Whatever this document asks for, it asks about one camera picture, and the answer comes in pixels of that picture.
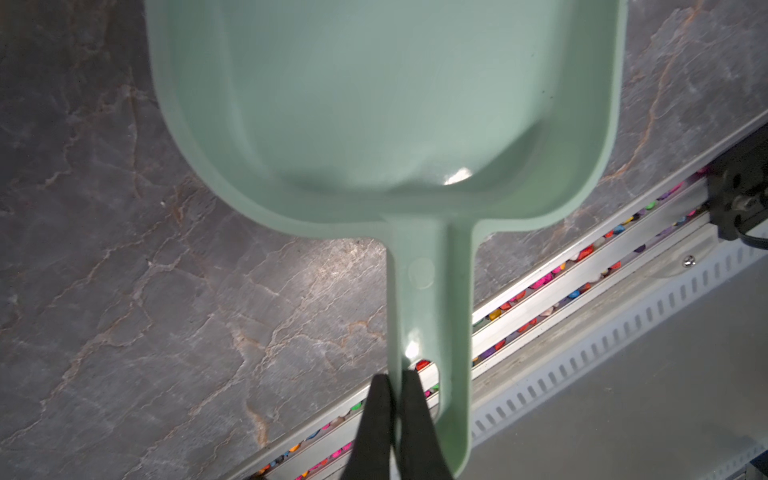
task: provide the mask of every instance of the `marble surface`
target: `marble surface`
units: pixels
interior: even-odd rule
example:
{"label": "marble surface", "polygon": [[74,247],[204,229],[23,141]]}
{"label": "marble surface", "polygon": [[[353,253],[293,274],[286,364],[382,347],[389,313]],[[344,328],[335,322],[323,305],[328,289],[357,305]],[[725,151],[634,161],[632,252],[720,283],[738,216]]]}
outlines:
{"label": "marble surface", "polygon": [[[3,478],[217,478],[385,363],[385,255],[254,224],[162,121],[138,0],[0,2]],[[475,299],[768,108],[768,3],[630,2],[616,147]]]}

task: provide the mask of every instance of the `green dustpan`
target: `green dustpan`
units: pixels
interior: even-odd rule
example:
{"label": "green dustpan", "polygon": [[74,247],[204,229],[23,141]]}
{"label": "green dustpan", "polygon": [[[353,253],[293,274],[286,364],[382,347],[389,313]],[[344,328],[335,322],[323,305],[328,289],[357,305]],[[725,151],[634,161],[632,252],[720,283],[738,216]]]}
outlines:
{"label": "green dustpan", "polygon": [[614,142],[621,0],[151,0],[165,120],[232,207],[388,249],[389,374],[440,374],[450,469],[470,449],[476,247],[571,212]]}

